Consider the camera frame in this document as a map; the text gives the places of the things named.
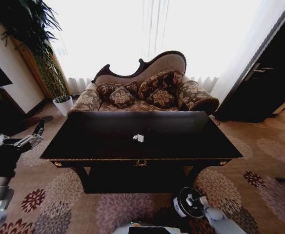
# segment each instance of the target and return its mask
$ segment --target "potted plant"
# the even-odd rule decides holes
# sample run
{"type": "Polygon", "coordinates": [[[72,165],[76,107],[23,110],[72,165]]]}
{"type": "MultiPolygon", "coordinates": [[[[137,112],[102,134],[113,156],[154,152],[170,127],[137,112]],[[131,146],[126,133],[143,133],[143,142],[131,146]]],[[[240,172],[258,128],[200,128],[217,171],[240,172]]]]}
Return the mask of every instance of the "potted plant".
{"type": "Polygon", "coordinates": [[[52,59],[49,40],[56,38],[48,27],[60,30],[53,10],[43,0],[0,1],[0,25],[5,28],[1,39],[6,40],[6,44],[12,36],[32,52],[53,103],[66,116],[73,102],[64,77],[52,59]]]}

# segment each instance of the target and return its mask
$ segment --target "door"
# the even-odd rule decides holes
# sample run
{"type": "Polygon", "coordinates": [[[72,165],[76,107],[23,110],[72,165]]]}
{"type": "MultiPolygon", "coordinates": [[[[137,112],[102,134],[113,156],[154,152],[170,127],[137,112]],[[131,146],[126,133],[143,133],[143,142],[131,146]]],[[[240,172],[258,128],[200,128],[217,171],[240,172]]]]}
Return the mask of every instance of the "door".
{"type": "Polygon", "coordinates": [[[284,102],[285,23],[216,116],[259,122],[272,116],[284,102]]]}

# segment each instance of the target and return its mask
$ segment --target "table leg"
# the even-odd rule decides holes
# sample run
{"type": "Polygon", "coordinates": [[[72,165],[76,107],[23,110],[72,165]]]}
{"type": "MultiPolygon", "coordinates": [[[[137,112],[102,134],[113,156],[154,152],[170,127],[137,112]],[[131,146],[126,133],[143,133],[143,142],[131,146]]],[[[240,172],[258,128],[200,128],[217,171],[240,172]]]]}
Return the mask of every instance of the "table leg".
{"type": "Polygon", "coordinates": [[[187,177],[187,186],[189,186],[189,187],[194,187],[193,184],[195,183],[195,180],[196,180],[197,176],[199,175],[199,173],[200,173],[203,169],[205,169],[205,168],[207,168],[207,167],[209,167],[209,166],[211,166],[211,165],[208,165],[208,164],[199,164],[199,165],[194,166],[194,167],[190,170],[190,172],[189,172],[189,174],[188,174],[188,177],[187,177]]]}
{"type": "Polygon", "coordinates": [[[76,174],[78,174],[78,176],[81,180],[82,186],[84,188],[84,192],[88,193],[88,191],[89,191],[88,174],[87,174],[85,168],[82,166],[75,166],[75,167],[70,167],[70,168],[72,170],[74,170],[76,172],[76,174]]]}

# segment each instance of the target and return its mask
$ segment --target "sofa armrest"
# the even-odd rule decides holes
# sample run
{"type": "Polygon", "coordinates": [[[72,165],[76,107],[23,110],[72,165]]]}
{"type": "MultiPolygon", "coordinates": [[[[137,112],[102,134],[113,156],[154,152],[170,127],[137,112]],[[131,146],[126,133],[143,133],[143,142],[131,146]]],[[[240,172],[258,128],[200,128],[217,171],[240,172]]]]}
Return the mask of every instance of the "sofa armrest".
{"type": "Polygon", "coordinates": [[[67,116],[72,112],[98,111],[102,104],[102,99],[96,91],[96,88],[97,86],[95,84],[89,84],[76,100],[72,108],[68,111],[67,116]]]}
{"type": "Polygon", "coordinates": [[[183,83],[178,87],[177,107],[180,111],[205,111],[208,115],[213,114],[220,102],[201,88],[197,82],[186,76],[183,83]]]}

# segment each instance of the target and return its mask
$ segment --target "floral carpet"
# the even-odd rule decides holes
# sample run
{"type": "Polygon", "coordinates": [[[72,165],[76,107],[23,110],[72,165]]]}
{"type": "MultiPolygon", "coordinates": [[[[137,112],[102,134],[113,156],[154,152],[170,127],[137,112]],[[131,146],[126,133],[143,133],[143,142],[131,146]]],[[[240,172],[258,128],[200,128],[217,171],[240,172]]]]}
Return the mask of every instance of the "floral carpet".
{"type": "MultiPolygon", "coordinates": [[[[11,180],[15,195],[0,234],[110,234],[132,220],[215,233],[206,219],[177,217],[172,194],[85,194],[75,172],[39,159],[65,121],[51,103],[36,116],[46,115],[54,119],[45,125],[44,141],[21,156],[11,180]]],[[[203,170],[194,186],[246,233],[284,234],[285,183],[275,178],[285,177],[285,110],[256,124],[211,118],[244,157],[203,170]]]]}

